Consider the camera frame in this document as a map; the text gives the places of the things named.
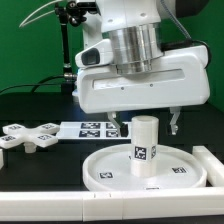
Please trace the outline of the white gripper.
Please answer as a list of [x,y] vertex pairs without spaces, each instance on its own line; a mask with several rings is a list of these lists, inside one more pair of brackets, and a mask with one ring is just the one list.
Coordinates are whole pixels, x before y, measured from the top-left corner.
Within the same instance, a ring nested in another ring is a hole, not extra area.
[[167,51],[152,61],[152,70],[119,75],[114,66],[88,68],[79,72],[79,104],[86,113],[108,112],[109,121],[121,136],[117,113],[153,108],[170,108],[171,134],[178,131],[178,106],[199,105],[210,96],[206,73],[205,46]]

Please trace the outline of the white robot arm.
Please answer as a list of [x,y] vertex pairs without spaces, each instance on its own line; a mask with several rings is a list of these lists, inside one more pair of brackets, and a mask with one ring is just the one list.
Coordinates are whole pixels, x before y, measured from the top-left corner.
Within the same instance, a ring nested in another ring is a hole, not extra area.
[[158,29],[170,17],[166,0],[93,0],[101,40],[76,55],[77,91],[86,113],[108,114],[120,136],[127,126],[119,111],[168,108],[177,119],[182,106],[203,104],[210,95],[209,50],[187,39],[164,50]]

